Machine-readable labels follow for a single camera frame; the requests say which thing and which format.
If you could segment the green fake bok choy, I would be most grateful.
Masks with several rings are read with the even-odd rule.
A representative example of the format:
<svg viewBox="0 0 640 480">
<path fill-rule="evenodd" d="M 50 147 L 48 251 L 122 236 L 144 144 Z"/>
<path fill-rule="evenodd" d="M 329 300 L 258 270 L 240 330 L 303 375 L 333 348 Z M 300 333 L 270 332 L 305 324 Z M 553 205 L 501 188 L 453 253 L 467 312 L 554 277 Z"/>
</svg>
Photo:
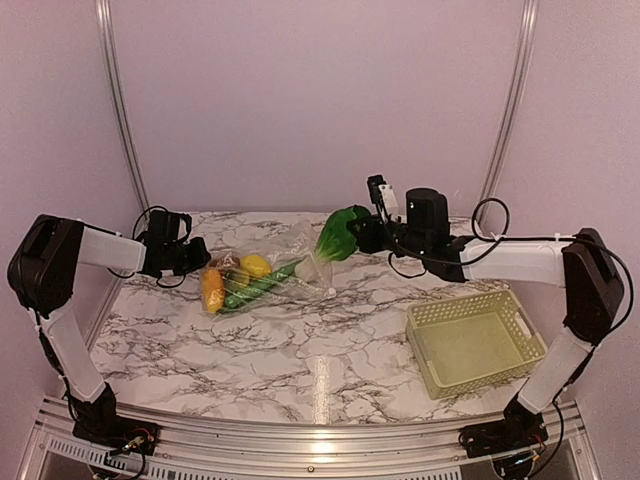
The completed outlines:
<svg viewBox="0 0 640 480">
<path fill-rule="evenodd" d="M 357 250 L 357 243 L 347 224 L 369 215 L 370 211 L 361 205 L 334 211 L 327 218 L 316 242 L 315 258 L 318 262 L 324 265 L 349 258 Z"/>
</svg>

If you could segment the green fake cucumber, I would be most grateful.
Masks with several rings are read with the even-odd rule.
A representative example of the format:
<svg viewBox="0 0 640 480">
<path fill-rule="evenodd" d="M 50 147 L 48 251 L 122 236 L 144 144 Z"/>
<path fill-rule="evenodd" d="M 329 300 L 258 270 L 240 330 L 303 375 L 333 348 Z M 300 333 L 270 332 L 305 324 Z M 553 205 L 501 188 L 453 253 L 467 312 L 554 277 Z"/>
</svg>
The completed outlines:
<svg viewBox="0 0 640 480">
<path fill-rule="evenodd" d="M 264 278 L 251 279 L 250 284 L 244 289 L 237 290 L 235 292 L 227 291 L 225 289 L 226 296 L 223 308 L 225 310 L 237 310 L 240 307 L 244 307 L 254 300 L 261 298 L 267 292 L 270 292 L 292 277 L 294 275 L 295 267 L 299 263 L 300 260 L 296 260 L 282 266 Z"/>
</svg>

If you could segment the clear zip top bag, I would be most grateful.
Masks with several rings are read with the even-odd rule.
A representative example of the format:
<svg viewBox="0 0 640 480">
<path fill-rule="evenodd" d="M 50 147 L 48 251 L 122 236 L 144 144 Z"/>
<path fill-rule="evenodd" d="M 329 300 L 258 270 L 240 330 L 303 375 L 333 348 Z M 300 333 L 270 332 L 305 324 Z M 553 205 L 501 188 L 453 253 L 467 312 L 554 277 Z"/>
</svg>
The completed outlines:
<svg viewBox="0 0 640 480">
<path fill-rule="evenodd" d="M 199 274 L 203 311 L 232 315 L 333 296 L 332 266 L 316 253 L 317 240 L 318 233 L 303 220 L 270 238 L 212 252 Z"/>
</svg>

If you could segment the pale green plastic basket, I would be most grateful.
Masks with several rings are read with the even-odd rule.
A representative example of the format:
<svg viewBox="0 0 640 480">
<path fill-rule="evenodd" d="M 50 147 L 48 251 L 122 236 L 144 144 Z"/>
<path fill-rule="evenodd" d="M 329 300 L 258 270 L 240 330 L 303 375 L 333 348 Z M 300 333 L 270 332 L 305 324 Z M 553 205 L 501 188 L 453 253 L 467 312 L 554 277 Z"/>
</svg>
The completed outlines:
<svg viewBox="0 0 640 480">
<path fill-rule="evenodd" d="M 433 400 L 526 376 L 547 353 L 510 289 L 412 305 L 405 332 Z"/>
</svg>

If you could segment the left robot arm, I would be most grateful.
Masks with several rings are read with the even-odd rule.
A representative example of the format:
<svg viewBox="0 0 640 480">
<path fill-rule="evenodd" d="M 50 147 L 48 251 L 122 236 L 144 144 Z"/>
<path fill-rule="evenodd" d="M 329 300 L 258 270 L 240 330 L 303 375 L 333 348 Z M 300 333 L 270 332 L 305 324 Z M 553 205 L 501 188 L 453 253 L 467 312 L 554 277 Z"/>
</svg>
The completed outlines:
<svg viewBox="0 0 640 480">
<path fill-rule="evenodd" d="M 103 267 L 119 276 L 141 274 L 156 280 L 205 267 L 211 255 L 191 234 L 188 214 L 154 208 L 135 238 L 81 220 L 42 214 L 14 253 L 9 286 L 31 312 L 45 355 L 65 384 L 76 426 L 106 445 L 126 436 L 127 421 L 116 412 L 109 384 L 91 360 L 72 307 L 78 265 Z"/>
</svg>

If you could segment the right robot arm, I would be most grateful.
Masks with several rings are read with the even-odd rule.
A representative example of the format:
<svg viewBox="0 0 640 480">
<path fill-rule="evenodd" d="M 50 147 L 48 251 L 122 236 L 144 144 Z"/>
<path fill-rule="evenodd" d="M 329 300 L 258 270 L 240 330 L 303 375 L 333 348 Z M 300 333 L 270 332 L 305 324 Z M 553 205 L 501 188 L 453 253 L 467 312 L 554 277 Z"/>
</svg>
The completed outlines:
<svg viewBox="0 0 640 480">
<path fill-rule="evenodd" d="M 634 298 L 628 268 L 592 228 L 568 237 L 454 236 L 443 194 L 429 188 L 409 190 L 404 221 L 392 219 L 387 205 L 391 197 L 387 185 L 372 186 L 376 214 L 348 221 L 361 252 L 387 251 L 416 259 L 447 282 L 490 279 L 564 288 L 562 330 L 495 428 L 502 446 L 519 446 L 533 433 L 534 418 L 581 375 L 598 346 L 623 324 L 617 312 L 624 299 Z"/>
</svg>

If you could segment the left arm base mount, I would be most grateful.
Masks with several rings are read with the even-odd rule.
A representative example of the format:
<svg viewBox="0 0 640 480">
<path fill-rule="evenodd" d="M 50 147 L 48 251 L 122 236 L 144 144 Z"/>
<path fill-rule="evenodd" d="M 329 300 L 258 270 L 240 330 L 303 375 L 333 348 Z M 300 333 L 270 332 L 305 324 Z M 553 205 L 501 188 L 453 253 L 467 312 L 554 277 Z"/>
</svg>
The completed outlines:
<svg viewBox="0 0 640 480">
<path fill-rule="evenodd" d="M 150 456 L 154 453 L 160 427 L 147 422 L 117 415 L 112 423 L 90 423 L 77 420 L 73 435 L 76 438 L 110 448 L 112 456 L 140 453 Z"/>
</svg>

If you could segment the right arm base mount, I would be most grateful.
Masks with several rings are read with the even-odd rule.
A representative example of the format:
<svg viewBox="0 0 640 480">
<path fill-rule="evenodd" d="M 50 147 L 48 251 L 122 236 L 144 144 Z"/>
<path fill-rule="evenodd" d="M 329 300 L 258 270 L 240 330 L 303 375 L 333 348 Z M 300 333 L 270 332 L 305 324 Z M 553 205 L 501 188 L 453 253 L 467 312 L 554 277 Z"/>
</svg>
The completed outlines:
<svg viewBox="0 0 640 480">
<path fill-rule="evenodd" d="M 542 444 L 548 438 L 542 420 L 524 427 L 517 420 L 503 419 L 463 427 L 458 442 L 468 458 L 478 458 Z"/>
</svg>

